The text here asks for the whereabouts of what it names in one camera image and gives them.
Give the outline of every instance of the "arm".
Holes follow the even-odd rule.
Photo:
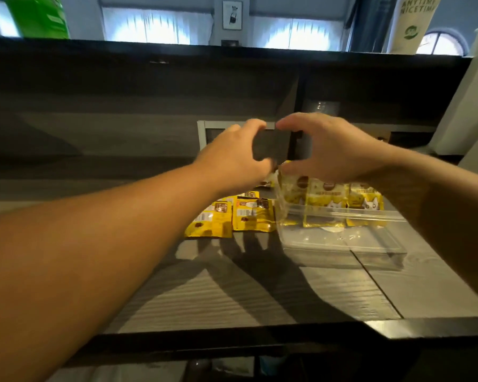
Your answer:
[[[266,123],[234,125],[190,166],[0,215],[0,380],[48,377],[106,324],[212,201],[255,186]]]
[[[377,141],[341,118],[292,114],[277,123],[312,136],[309,159],[280,167],[327,182],[368,182],[478,293],[478,174]]]

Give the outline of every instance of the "hand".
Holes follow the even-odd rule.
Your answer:
[[[220,197],[251,190],[272,171],[270,158],[253,159],[253,139],[265,128],[260,119],[250,119],[243,127],[232,125],[198,154],[194,165],[208,174]]]
[[[308,176],[324,182],[350,182],[386,166],[396,147],[378,141],[342,118],[296,112],[280,120],[280,130],[303,130],[312,137],[310,158],[284,163],[287,175]]]

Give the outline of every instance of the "forearm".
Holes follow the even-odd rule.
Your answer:
[[[186,166],[1,215],[0,379],[37,379],[102,327],[217,199],[211,179]]]
[[[478,292],[478,175],[394,148],[385,168],[362,177],[407,218]]]

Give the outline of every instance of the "picture frame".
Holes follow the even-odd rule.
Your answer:
[[[223,1],[223,29],[242,30],[242,1]]]

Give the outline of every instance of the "plastic box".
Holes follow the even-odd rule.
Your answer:
[[[339,209],[323,206],[291,204],[282,195],[278,182],[276,194],[276,223],[282,244],[287,248],[306,250],[331,250],[369,253],[406,253],[402,244],[393,236],[390,225],[407,224],[407,220],[385,199],[387,210]],[[322,218],[365,220],[365,226],[343,228],[304,228],[304,214]],[[284,225],[290,219],[293,225]]]

